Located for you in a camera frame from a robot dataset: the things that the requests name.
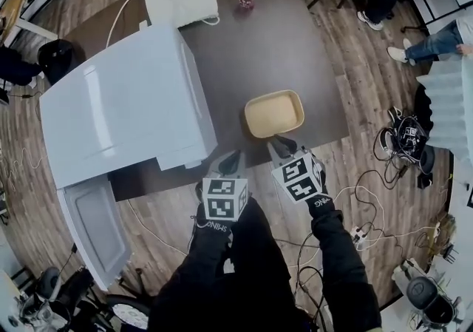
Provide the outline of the white power strip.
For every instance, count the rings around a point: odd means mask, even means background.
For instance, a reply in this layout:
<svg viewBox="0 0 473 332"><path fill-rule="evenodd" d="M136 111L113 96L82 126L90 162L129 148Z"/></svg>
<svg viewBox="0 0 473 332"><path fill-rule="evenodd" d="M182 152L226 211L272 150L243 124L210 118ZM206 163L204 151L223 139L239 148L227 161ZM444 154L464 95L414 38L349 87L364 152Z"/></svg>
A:
<svg viewBox="0 0 473 332"><path fill-rule="evenodd" d="M367 239L369 237L369 233L365 232L361 227L353 226L350 235L357 251L360 251L368 246L369 241Z"/></svg>

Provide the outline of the black backpack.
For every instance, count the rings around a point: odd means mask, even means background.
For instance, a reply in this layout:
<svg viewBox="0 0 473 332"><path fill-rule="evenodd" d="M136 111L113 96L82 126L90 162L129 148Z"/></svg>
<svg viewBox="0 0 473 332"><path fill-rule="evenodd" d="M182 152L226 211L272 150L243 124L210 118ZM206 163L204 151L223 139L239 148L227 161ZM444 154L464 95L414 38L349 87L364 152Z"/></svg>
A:
<svg viewBox="0 0 473 332"><path fill-rule="evenodd" d="M47 82L53 86L82 62L81 51L70 41L57 39L38 49L38 64Z"/></svg>

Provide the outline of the person's right forearm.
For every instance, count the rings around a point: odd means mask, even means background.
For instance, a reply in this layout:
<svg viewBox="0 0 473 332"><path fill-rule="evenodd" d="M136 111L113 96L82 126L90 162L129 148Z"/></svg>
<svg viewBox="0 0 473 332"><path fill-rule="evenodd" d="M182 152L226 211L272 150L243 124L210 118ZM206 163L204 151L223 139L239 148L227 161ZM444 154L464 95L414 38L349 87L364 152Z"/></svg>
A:
<svg viewBox="0 0 473 332"><path fill-rule="evenodd" d="M321 194L306 200L311 229L322 253L322 293L335 332L382 332L378 298L367 279L365 266L344 228L343 214L326 187L324 164L313 158Z"/></svg>

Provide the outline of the person's left forearm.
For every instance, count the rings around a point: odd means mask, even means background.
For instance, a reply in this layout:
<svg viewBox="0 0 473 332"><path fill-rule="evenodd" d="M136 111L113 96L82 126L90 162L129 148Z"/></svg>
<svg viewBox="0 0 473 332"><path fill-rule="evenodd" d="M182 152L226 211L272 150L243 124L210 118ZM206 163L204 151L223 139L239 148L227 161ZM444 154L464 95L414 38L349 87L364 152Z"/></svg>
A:
<svg viewBox="0 0 473 332"><path fill-rule="evenodd" d="M188 255L152 300L146 332L215 332L224 328L218 287L232 225L208 220L204 205L198 205Z"/></svg>

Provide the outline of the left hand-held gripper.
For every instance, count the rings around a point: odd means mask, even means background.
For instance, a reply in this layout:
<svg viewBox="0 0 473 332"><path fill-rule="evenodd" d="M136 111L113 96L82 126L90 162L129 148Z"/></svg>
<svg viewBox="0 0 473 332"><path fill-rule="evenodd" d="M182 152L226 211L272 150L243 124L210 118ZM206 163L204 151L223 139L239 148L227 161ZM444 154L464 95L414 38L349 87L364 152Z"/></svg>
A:
<svg viewBox="0 0 473 332"><path fill-rule="evenodd" d="M234 150L217 158L203 178L205 217L214 221L237 221L248 202L245 153Z"/></svg>

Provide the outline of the person's own body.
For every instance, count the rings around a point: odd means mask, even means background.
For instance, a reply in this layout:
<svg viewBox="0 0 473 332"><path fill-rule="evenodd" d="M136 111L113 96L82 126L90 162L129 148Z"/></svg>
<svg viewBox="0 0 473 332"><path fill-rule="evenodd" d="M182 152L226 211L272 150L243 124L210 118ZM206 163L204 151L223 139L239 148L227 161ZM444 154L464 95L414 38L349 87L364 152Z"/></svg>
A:
<svg viewBox="0 0 473 332"><path fill-rule="evenodd" d="M225 332L308 332L295 306L285 259L265 213L250 198L231 227L234 272L217 282Z"/></svg>

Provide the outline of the white corrugated sheet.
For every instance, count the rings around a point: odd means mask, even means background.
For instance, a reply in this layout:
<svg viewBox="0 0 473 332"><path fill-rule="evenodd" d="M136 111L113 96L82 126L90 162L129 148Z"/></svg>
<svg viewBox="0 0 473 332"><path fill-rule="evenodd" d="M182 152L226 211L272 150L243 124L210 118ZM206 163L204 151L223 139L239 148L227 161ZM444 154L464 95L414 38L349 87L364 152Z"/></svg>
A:
<svg viewBox="0 0 473 332"><path fill-rule="evenodd" d="M431 101L429 144L473 166L473 55L435 61L417 80Z"/></svg>

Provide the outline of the wooden desk with white legs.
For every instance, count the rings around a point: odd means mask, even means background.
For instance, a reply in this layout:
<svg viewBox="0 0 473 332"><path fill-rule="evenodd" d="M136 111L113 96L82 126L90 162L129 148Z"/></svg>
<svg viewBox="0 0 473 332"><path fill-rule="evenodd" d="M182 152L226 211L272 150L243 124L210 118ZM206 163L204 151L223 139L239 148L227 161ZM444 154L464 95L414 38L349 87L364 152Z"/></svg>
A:
<svg viewBox="0 0 473 332"><path fill-rule="evenodd" d="M21 10L25 0L6 0L0 8L0 21L4 23L0 33L0 45L9 46L14 41L13 32L17 29L26 30L42 38L54 41L58 38L56 33L39 27L21 17Z"/></svg>

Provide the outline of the beige rectangular tray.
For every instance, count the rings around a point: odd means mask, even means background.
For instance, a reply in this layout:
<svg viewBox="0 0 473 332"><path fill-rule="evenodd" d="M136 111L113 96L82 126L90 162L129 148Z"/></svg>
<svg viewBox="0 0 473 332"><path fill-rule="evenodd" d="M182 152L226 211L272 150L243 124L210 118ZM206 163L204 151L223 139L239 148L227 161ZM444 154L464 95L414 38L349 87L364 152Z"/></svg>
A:
<svg viewBox="0 0 473 332"><path fill-rule="evenodd" d="M255 138L270 138L299 128L304 109L299 95L291 89L261 95L246 103L245 119Z"/></svg>

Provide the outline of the white microwave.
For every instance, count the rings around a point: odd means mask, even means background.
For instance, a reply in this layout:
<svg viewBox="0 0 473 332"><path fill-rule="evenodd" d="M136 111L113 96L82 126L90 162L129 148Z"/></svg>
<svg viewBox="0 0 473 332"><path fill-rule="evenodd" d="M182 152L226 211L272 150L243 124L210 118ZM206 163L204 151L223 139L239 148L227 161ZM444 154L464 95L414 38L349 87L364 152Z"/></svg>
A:
<svg viewBox="0 0 473 332"><path fill-rule="evenodd" d="M149 159L191 168L217 147L194 55L177 28L146 27L68 73L40 111L61 210L106 291L131 255L108 174Z"/></svg>

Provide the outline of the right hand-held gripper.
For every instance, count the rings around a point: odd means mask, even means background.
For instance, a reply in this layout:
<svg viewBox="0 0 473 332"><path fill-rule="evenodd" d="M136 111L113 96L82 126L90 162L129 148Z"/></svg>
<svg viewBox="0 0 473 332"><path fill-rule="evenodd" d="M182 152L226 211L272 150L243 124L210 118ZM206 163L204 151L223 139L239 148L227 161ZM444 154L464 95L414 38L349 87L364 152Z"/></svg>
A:
<svg viewBox="0 0 473 332"><path fill-rule="evenodd" d="M281 135L272 137L267 148L274 165L271 174L293 203L326 195L321 178L324 166L310 150L297 151L297 142Z"/></svg>

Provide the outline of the black round appliance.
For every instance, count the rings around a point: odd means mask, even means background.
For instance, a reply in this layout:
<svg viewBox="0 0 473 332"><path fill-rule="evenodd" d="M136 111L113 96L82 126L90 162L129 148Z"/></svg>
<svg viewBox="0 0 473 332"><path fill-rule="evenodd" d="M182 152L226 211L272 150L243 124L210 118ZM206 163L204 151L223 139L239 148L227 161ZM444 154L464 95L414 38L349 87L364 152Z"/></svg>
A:
<svg viewBox="0 0 473 332"><path fill-rule="evenodd" d="M447 332L454 320L456 310L452 301L442 295L437 285L428 277L416 277L409 281L406 296L420 315L420 326L428 331Z"/></svg>

